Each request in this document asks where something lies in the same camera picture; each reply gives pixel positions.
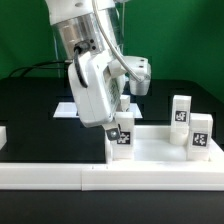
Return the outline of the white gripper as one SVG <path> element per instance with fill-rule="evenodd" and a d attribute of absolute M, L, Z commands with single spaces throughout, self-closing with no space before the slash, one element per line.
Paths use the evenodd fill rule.
<path fill-rule="evenodd" d="M 96 55 L 75 50 L 68 69 L 72 95 L 85 127 L 104 126 L 109 141 L 120 138 L 115 114 L 125 87 L 127 70 L 110 50 Z"/>

